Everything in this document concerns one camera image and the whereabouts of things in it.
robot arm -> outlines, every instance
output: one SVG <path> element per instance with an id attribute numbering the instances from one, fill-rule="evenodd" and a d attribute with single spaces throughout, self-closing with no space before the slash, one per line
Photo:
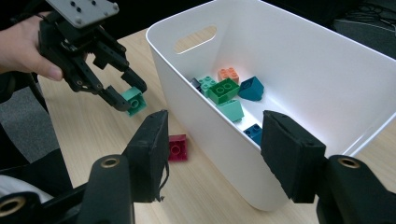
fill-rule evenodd
<path id="1" fill-rule="evenodd" d="M 120 155 L 104 156 L 92 165 L 86 184 L 45 203 L 27 191 L 0 198 L 0 223 L 134 224 L 134 203 L 163 200 L 168 136 L 168 112 L 148 115 Z"/>
<path id="2" fill-rule="evenodd" d="M 313 203 L 318 196 L 319 223 L 396 223 L 396 194 L 364 162 L 343 155 L 327 159 L 326 146 L 289 116 L 263 114 L 262 157 L 295 203 Z"/>
<path id="3" fill-rule="evenodd" d="M 119 12 L 118 5 L 107 0 L 47 2 L 55 11 L 40 22 L 40 53 L 61 67 L 73 91 L 97 94 L 117 110 L 128 110 L 131 105 L 112 86 L 104 88 L 84 60 L 92 53 L 97 67 L 104 69 L 110 64 L 123 73 L 121 78 L 131 87 L 142 93 L 147 90 L 145 81 L 129 67 L 126 48 L 101 27 L 106 18 Z"/>

human hand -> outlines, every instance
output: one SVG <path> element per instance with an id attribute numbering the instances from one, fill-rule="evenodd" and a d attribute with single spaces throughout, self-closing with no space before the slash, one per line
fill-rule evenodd
<path id="1" fill-rule="evenodd" d="M 38 52 L 38 31 L 42 19 L 33 16 L 0 31 L 0 74 L 10 71 L 37 73 L 52 80 L 63 79 L 63 72 Z"/>

duplo block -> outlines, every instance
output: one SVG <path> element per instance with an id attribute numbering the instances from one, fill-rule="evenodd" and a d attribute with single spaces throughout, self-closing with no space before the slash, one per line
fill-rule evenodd
<path id="1" fill-rule="evenodd" d="M 258 124 L 253 124 L 246 130 L 244 133 L 251 138 L 257 145 L 261 145 L 262 143 L 262 128 Z"/>
<path id="2" fill-rule="evenodd" d="M 222 104 L 216 105 L 216 108 L 230 121 L 238 121 L 244 117 L 241 102 L 238 100 L 229 100 Z"/>
<path id="3" fill-rule="evenodd" d="M 169 161 L 187 160 L 186 134 L 169 135 Z"/>
<path id="4" fill-rule="evenodd" d="M 209 96 L 209 88 L 216 85 L 216 81 L 212 77 L 204 77 L 198 80 L 201 83 L 201 93 L 207 98 Z"/>
<path id="5" fill-rule="evenodd" d="M 239 92 L 239 85 L 227 77 L 209 88 L 209 98 L 216 104 L 222 104 L 235 97 Z"/>
<path id="6" fill-rule="evenodd" d="M 193 77 L 193 78 L 190 80 L 190 84 L 191 84 L 196 90 L 198 90 L 198 92 L 202 92 L 202 90 L 201 90 L 201 83 L 200 83 L 195 77 Z"/>
<path id="7" fill-rule="evenodd" d="M 229 77 L 232 79 L 236 84 L 239 84 L 239 75 L 236 73 L 235 69 L 233 67 L 230 68 L 222 68 L 218 71 L 218 78 L 219 81 L 222 81 Z"/>
<path id="8" fill-rule="evenodd" d="M 128 91 L 123 92 L 121 96 L 131 104 L 131 108 L 126 111 L 129 117 L 147 106 L 142 92 L 137 87 L 132 87 Z"/>
<path id="9" fill-rule="evenodd" d="M 241 83 L 238 95 L 250 101 L 260 101 L 263 93 L 264 86 L 262 83 L 256 77 L 251 77 Z"/>

teal lego brick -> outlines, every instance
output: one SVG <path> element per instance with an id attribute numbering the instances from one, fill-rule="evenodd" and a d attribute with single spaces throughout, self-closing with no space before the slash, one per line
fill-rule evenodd
<path id="1" fill-rule="evenodd" d="M 220 105 L 216 105 L 216 108 L 232 122 L 238 121 L 245 116 L 241 102 L 238 100 L 229 100 Z"/>
<path id="2" fill-rule="evenodd" d="M 121 96 L 131 104 L 131 108 L 126 111 L 129 117 L 147 106 L 142 92 L 137 87 L 132 87 L 128 91 L 123 92 Z"/>
<path id="3" fill-rule="evenodd" d="M 246 100 L 260 101 L 263 93 L 264 86 L 262 83 L 256 77 L 251 77 L 241 83 L 238 95 Z"/>
<path id="4" fill-rule="evenodd" d="M 262 127 L 258 124 L 253 124 L 244 130 L 244 133 L 251 138 L 257 145 L 262 144 Z"/>
<path id="5" fill-rule="evenodd" d="M 238 94 L 239 89 L 239 85 L 227 77 L 226 79 L 209 88 L 209 98 L 216 105 L 220 105 L 233 99 Z"/>
<path id="6" fill-rule="evenodd" d="M 198 80 L 201 83 L 201 93 L 208 98 L 209 97 L 209 88 L 216 85 L 217 82 L 212 77 L 203 77 Z"/>

wooden table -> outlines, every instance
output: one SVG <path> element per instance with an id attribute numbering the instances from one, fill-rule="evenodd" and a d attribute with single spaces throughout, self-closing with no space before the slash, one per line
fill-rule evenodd
<path id="1" fill-rule="evenodd" d="M 144 118 L 166 109 L 163 91 L 143 30 L 120 40 L 131 67 L 148 84 L 147 107 L 131 118 L 110 107 L 99 96 L 72 92 L 66 82 L 39 79 L 65 163 L 75 187 L 87 182 L 92 164 L 109 154 L 120 154 Z M 91 64 L 92 56 L 87 63 Z M 105 87 L 118 92 L 130 87 L 121 73 L 108 66 L 91 66 Z M 169 114 L 169 134 L 185 133 Z M 318 223 L 315 204 L 287 203 L 274 212 L 250 206 L 217 170 L 204 152 L 188 139 L 189 160 L 171 162 L 161 203 L 135 203 L 136 223 Z M 396 192 L 396 121 L 358 156 L 388 190 Z"/>

